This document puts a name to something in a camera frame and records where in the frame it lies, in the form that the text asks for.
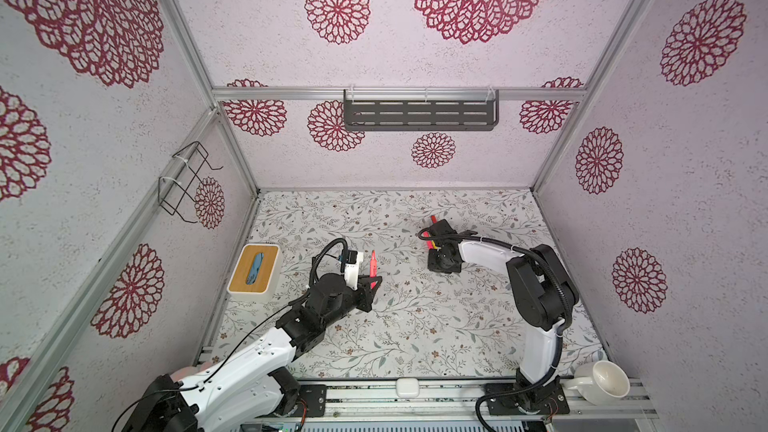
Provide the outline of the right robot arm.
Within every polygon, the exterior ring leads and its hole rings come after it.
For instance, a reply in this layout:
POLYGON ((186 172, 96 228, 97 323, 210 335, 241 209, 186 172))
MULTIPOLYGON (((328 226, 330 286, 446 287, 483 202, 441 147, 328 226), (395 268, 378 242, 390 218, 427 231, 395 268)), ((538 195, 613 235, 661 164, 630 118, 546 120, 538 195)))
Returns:
POLYGON ((546 244, 516 246, 475 231, 459 233, 446 220, 421 229, 417 237, 431 245, 428 269, 432 272, 459 273, 469 264, 507 275, 514 305, 528 326, 518 367, 521 391, 528 393, 553 382, 562 356, 563 335, 580 301, 577 287, 555 250, 546 244))

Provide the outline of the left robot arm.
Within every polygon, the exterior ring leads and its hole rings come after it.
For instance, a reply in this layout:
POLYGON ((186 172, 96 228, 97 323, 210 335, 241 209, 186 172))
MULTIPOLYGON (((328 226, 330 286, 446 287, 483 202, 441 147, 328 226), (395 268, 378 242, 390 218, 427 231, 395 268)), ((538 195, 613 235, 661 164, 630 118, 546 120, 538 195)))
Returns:
POLYGON ((138 399, 124 431, 228 431, 245 420, 287 414, 300 385, 288 365, 321 343, 328 327, 354 310, 369 312, 383 278, 350 287, 326 274, 291 301, 275 325, 216 366, 174 380, 158 376, 138 399))

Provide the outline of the red-pink highlighter pen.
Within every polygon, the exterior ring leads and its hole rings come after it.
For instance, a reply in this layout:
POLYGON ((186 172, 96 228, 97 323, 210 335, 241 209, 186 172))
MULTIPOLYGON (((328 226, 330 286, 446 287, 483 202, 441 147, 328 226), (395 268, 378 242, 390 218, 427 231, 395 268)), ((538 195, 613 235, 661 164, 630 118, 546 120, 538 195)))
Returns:
POLYGON ((427 247, 429 250, 433 250, 435 248, 434 242, 431 240, 431 235, 428 231, 425 231, 422 234, 422 237, 425 239, 425 242, 427 244, 427 247))

